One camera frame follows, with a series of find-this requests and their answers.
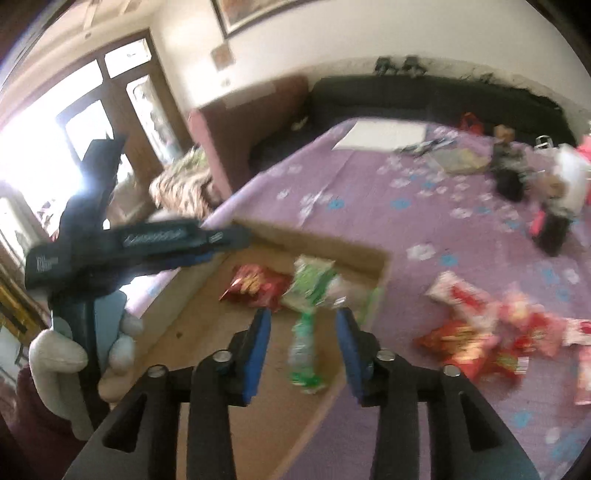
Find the white glove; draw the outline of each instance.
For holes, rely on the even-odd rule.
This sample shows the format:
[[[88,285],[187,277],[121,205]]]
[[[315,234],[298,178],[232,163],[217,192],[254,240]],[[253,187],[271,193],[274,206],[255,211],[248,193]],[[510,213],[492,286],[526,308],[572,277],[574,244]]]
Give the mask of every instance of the white glove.
[[[142,319],[127,312],[119,325],[119,338],[109,351],[109,366],[99,381],[100,397],[109,403],[119,401],[133,381],[135,361],[134,337],[144,330]],[[88,363],[86,351],[76,342],[54,330],[43,330],[31,342],[29,365],[39,397],[47,409],[66,420],[71,420],[64,403],[57,374],[75,374]]]

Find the picture frame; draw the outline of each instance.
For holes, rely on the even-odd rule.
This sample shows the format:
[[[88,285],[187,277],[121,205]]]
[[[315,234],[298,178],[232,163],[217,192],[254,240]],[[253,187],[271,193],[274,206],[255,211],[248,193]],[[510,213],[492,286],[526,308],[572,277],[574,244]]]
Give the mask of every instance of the picture frame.
[[[224,38],[281,12],[317,0],[212,0]]]

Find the metal screw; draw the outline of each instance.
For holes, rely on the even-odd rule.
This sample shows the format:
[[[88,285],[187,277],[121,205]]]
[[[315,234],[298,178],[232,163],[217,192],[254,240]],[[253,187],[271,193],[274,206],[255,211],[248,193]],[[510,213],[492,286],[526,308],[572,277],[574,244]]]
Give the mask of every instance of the metal screw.
[[[443,367],[443,373],[448,377],[459,377],[462,374],[462,371],[455,365],[446,365]]]
[[[168,368],[166,368],[164,365],[153,365],[148,368],[148,376],[150,378],[159,378],[165,375],[167,371]]]
[[[381,360],[382,362],[391,362],[395,358],[396,354],[390,350],[380,350],[378,352],[378,360]]]
[[[213,354],[213,361],[219,364],[224,364],[232,360],[232,352],[228,350],[218,350]]]

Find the cardboard box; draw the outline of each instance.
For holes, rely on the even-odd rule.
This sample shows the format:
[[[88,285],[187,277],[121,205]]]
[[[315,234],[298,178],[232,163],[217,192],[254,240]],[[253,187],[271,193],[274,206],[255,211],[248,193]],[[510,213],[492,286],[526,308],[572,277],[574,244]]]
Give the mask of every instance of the cardboard box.
[[[237,265],[257,263],[282,273],[293,273],[294,260],[299,255],[312,255],[335,260],[336,269],[345,278],[377,288],[378,292],[382,290],[389,261],[384,251],[268,223],[235,222],[252,231],[252,245],[245,250],[220,254],[214,260],[217,268],[213,271],[211,265],[199,267],[209,268],[208,277],[196,280],[199,289],[140,359],[138,374],[154,364],[164,364],[170,369],[197,365],[204,357],[227,347],[234,333],[248,328],[255,309],[218,300]],[[380,294],[374,295],[364,329],[371,326],[380,298]],[[241,480],[279,478],[346,384],[336,338],[335,311],[319,309],[315,330],[316,364],[327,388],[308,395],[301,387],[291,385],[287,357],[293,339],[291,329],[299,317],[299,313],[285,308],[273,314],[258,395],[247,408],[230,408],[236,469]],[[185,478],[187,418],[188,406],[183,406],[177,478]]]

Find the wall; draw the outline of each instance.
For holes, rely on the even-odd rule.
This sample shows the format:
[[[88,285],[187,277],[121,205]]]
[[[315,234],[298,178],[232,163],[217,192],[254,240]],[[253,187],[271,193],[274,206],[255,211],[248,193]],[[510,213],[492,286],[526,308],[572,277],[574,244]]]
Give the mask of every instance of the wall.
[[[231,38],[236,64],[220,73],[209,56],[223,41],[210,0],[168,0],[151,29],[182,111],[303,67],[407,54],[518,74],[591,109],[589,74],[525,0],[318,0]]]

